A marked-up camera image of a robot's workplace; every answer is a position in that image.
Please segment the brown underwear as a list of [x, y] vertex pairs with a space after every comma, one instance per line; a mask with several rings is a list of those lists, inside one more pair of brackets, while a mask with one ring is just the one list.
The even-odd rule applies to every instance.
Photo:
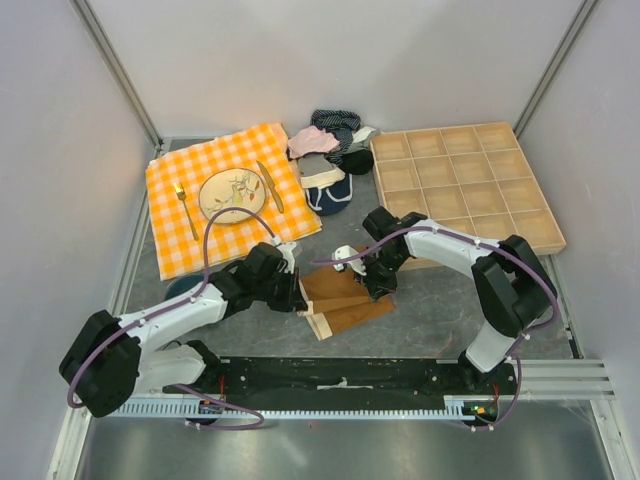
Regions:
[[371, 300], [351, 270], [338, 272], [333, 267], [321, 267], [301, 278], [301, 290], [308, 308], [298, 315], [308, 321], [318, 340], [394, 311], [389, 296]]

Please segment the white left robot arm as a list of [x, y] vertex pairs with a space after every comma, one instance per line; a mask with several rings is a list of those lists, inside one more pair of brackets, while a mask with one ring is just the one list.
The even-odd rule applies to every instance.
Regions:
[[133, 395], [174, 384], [211, 392], [220, 378], [215, 355], [198, 342], [174, 349], [169, 343], [254, 303], [284, 313], [306, 309], [295, 265], [299, 249], [296, 242], [260, 243], [246, 258], [154, 307], [120, 317], [92, 314], [59, 366], [70, 405], [100, 418]]

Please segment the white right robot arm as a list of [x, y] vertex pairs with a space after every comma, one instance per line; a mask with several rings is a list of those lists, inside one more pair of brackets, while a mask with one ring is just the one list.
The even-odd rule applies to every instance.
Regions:
[[378, 207], [363, 221], [375, 240], [356, 274], [377, 300], [397, 289], [396, 273], [410, 258], [428, 259], [473, 280], [485, 321], [462, 354], [458, 381], [467, 392], [483, 392], [532, 324], [547, 311], [559, 314], [558, 295], [529, 243], [512, 234], [490, 240], [445, 227], [411, 212], [402, 218]]

